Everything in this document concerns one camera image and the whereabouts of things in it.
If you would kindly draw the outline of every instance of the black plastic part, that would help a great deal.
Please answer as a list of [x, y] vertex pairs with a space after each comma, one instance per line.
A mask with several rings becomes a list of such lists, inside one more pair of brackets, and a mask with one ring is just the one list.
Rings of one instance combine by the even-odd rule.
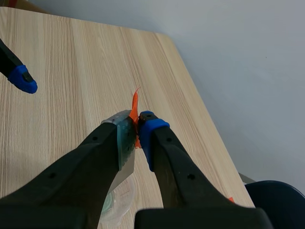
[[[141, 113], [139, 129], [156, 119]], [[152, 170], [157, 177], [164, 209], [145, 209], [136, 214], [136, 229], [272, 229], [259, 208], [243, 208], [224, 197], [209, 182], [169, 127], [152, 131]]]
[[109, 187], [119, 171], [116, 139], [116, 125], [101, 124], [76, 149], [22, 188], [0, 199], [0, 207], [36, 206], [37, 212], [40, 207], [77, 208], [87, 216], [84, 228], [97, 228]]
[[86, 221], [78, 208], [0, 206], [0, 229], [83, 229]]
[[261, 209], [165, 208], [145, 209], [135, 215], [135, 229], [272, 229]]
[[169, 127], [152, 132], [151, 146], [153, 172], [165, 208], [234, 205], [203, 175]]
[[23, 73], [22, 78], [28, 83], [30, 83], [34, 80], [28, 72]]
[[23, 65], [23, 63], [0, 39], [0, 72], [8, 77], [11, 71], [19, 65]]
[[305, 196], [295, 187], [266, 180], [245, 185], [258, 208], [262, 208], [274, 229], [305, 228]]

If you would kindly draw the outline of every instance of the orange scrap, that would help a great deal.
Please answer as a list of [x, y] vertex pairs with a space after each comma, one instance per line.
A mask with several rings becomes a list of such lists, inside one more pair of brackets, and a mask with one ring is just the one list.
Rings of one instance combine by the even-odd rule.
[[[129, 114], [129, 117], [132, 118], [133, 125], [134, 125], [137, 132], [138, 132], [138, 121], [139, 121], [139, 116], [138, 116], [138, 90], [139, 90], [139, 88], [137, 90], [135, 90], [135, 92], [133, 94], [132, 111], [130, 111], [130, 114]], [[136, 148], [141, 148], [138, 133], [137, 133], [137, 139], [136, 139], [136, 142], [135, 142], [135, 147]]]

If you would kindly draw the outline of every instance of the wooden table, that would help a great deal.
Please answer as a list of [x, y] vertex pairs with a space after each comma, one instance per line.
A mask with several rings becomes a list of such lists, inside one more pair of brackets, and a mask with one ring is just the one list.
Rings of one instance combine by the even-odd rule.
[[[27, 65], [34, 95], [0, 77], [0, 196], [26, 184], [74, 149], [103, 119], [131, 108], [170, 123], [193, 161], [226, 197], [253, 206], [172, 40], [163, 34], [0, 8], [0, 37]], [[161, 207], [142, 150], [132, 175], [141, 208]]]

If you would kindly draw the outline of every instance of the screw hole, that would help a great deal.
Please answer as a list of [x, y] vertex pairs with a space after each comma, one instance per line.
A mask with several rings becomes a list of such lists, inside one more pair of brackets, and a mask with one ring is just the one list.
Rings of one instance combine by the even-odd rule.
[[189, 180], [195, 180], [195, 176], [194, 176], [193, 174], [187, 175], [187, 178], [188, 178]]
[[53, 178], [55, 178], [56, 177], [56, 173], [51, 173], [50, 175], [49, 175], [49, 178], [50, 179], [53, 179]]

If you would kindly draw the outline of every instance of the transparent plastic container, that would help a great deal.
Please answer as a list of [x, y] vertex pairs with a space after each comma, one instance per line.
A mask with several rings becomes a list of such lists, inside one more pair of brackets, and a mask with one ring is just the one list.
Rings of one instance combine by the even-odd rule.
[[130, 175], [107, 195], [100, 217], [100, 227], [116, 228], [120, 225], [134, 199], [135, 186], [132, 177], [133, 175]]

